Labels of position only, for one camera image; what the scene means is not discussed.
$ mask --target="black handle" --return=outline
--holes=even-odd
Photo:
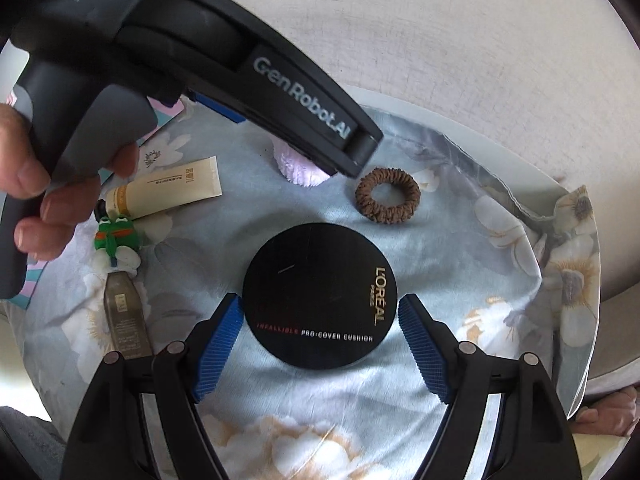
[[[31,57],[18,85],[26,93],[18,96],[17,108],[31,123],[29,140],[33,152],[51,174],[105,82],[95,75]],[[8,196],[4,202],[0,221],[2,299],[16,296],[24,285],[27,254],[16,248],[14,230],[21,219],[39,215],[43,197],[17,200]]]

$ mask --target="cream colored tube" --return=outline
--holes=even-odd
[[[107,214],[135,220],[165,209],[222,195],[216,157],[196,160],[170,170],[155,171],[110,190],[104,198]]]

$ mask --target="brown hair tie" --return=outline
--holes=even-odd
[[[371,192],[378,184],[391,184],[404,193],[401,205],[385,206],[373,200]],[[411,218],[420,203],[420,188],[413,177],[397,168],[376,168],[364,176],[356,188],[356,204],[360,212],[373,222],[398,224]]]

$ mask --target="human hand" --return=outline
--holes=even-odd
[[[138,147],[129,144],[115,155],[108,168],[127,177],[136,171],[137,163]],[[43,193],[49,183],[49,174],[33,155],[23,118],[10,106],[0,104],[0,190],[24,200]],[[49,193],[42,201],[39,217],[18,222],[16,247],[36,260],[57,258],[71,241],[76,225],[91,216],[99,195],[97,175]]]

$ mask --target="blue gripper pad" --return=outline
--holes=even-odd
[[[424,384],[431,393],[440,397],[440,402],[448,404],[452,389],[447,375],[447,362],[415,311],[416,308],[418,305],[414,305],[407,296],[400,300],[398,306],[400,328],[418,365]]]
[[[193,387],[193,398],[196,402],[200,402],[207,394],[216,389],[220,374],[238,338],[243,321],[244,314],[240,297],[236,296],[200,357],[197,380]]]

